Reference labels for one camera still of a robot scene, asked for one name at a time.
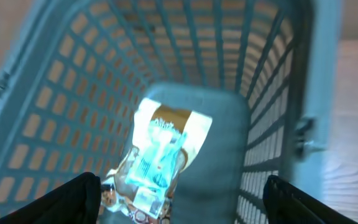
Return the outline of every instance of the blue plastic basket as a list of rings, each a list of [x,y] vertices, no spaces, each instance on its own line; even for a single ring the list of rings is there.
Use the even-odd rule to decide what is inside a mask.
[[[270,174],[320,198],[339,6],[38,0],[0,71],[0,217],[116,167],[145,96],[213,117],[175,223],[266,223]]]

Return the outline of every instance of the wooden floor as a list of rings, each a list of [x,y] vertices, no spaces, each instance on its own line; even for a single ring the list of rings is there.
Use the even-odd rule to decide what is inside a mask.
[[[358,221],[358,42],[341,44],[324,202]]]

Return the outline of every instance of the brown stripe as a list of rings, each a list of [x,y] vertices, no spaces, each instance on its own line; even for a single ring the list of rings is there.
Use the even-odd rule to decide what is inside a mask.
[[[181,133],[185,129],[186,122],[189,119],[191,111],[173,110],[167,106],[161,105],[153,114],[152,120],[162,118],[166,122],[172,122],[173,126]]]

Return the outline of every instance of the snack package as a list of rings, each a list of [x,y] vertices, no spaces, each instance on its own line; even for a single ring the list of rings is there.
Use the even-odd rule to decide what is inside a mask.
[[[167,219],[179,173],[194,161],[211,124],[209,116],[144,98],[134,115],[132,147],[103,182],[102,204],[135,223]]]

